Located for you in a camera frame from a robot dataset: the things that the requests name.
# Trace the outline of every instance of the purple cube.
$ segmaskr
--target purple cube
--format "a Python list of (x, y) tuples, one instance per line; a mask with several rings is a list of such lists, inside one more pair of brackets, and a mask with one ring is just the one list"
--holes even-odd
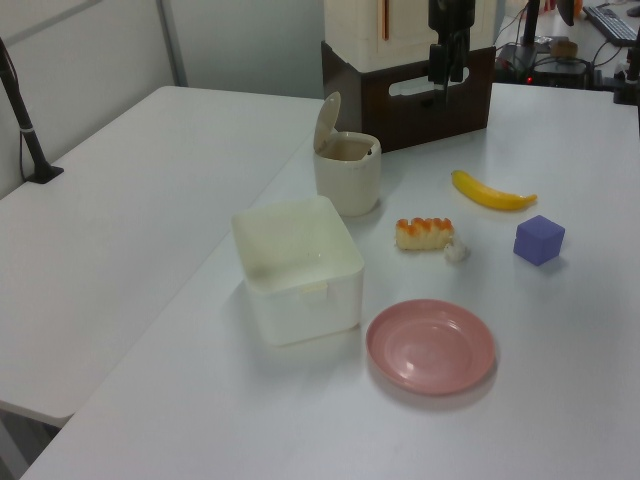
[(560, 254), (563, 238), (564, 227), (538, 215), (518, 225), (513, 253), (536, 266), (542, 265)]

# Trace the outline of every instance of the gray wall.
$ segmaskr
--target gray wall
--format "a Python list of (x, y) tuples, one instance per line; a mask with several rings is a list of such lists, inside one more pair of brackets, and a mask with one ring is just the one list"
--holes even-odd
[(322, 0), (165, 0), (190, 87), (323, 98)]
[[(0, 36), (20, 80), (20, 90), (45, 156), (54, 162), (174, 76), (155, 0), (82, 2), (69, 15), (42, 21), (41, 0), (20, 0), (33, 9), (26, 31), (3, 17)], [(15, 12), (16, 0), (0, 0)], [(0, 198), (21, 184), (19, 129), (0, 89)], [(25, 151), (25, 167), (31, 160)]]

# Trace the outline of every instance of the toy banana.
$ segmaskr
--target toy banana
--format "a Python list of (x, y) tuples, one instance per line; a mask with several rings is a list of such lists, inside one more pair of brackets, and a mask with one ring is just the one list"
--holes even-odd
[(460, 192), (474, 202), (498, 210), (520, 210), (535, 202), (538, 198), (537, 195), (523, 197), (515, 193), (494, 190), (462, 170), (451, 172), (451, 182)]

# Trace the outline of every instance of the flip lid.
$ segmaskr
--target flip lid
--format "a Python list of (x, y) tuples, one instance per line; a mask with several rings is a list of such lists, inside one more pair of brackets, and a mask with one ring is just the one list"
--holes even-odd
[(320, 153), (329, 136), (336, 126), (338, 115), (340, 114), (340, 92), (333, 92), (327, 97), (318, 114), (318, 121), (316, 122), (316, 133), (313, 137), (313, 149), (316, 153)]

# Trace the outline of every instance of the dark brown box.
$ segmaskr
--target dark brown box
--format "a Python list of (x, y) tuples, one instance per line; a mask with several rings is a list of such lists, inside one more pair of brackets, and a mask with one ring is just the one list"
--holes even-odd
[(383, 152), (486, 128), (491, 103), (495, 47), (469, 52), (469, 77), (449, 87), (445, 103), (435, 93), (391, 96), (395, 83), (429, 74), (429, 61), (361, 73), (322, 42), (325, 97), (342, 96), (339, 131), (373, 135)]

